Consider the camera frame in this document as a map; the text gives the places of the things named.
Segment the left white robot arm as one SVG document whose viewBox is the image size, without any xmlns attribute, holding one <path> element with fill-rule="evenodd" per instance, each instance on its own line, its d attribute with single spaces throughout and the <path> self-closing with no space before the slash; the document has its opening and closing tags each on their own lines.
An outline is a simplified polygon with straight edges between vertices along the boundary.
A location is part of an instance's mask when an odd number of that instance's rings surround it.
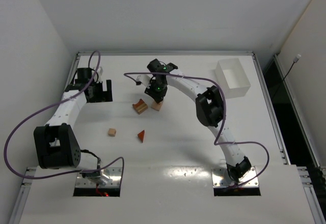
<svg viewBox="0 0 326 224">
<path fill-rule="evenodd" d="M 100 167 L 100 158 L 82 150 L 73 132 L 74 124 L 87 103 L 111 102 L 112 82 L 103 89 L 102 68 L 78 68 L 73 81 L 64 90 L 62 103 L 50 120 L 34 130 L 37 158 L 42 169 L 82 170 L 83 177 L 99 177 L 90 170 Z"/>
</svg>

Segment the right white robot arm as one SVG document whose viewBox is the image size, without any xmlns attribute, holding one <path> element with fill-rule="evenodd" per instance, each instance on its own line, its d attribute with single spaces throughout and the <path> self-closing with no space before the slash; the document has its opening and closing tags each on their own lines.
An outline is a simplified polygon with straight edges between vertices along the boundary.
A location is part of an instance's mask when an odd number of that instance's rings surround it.
<svg viewBox="0 0 326 224">
<path fill-rule="evenodd" d="M 229 177 L 239 182 L 252 165 L 225 127 L 226 103 L 220 87 L 204 86 L 198 83 L 201 78 L 185 76 L 173 63 L 164 65 L 158 59 L 152 60 L 147 69 L 152 78 L 145 83 L 145 93 L 157 103 L 163 101 L 169 86 L 188 96 L 196 105 L 197 119 L 213 133 L 214 144 L 221 146 Z"/>
</svg>

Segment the light wood block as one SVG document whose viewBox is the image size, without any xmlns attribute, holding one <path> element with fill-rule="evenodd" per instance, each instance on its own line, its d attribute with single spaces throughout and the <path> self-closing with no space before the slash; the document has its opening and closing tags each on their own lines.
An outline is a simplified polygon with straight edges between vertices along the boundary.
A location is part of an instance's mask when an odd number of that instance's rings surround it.
<svg viewBox="0 0 326 224">
<path fill-rule="evenodd" d="M 161 110 L 161 107 L 163 105 L 163 101 L 157 103 L 156 101 L 153 101 L 152 104 L 151 104 L 151 108 L 155 111 L 160 111 Z"/>
</svg>

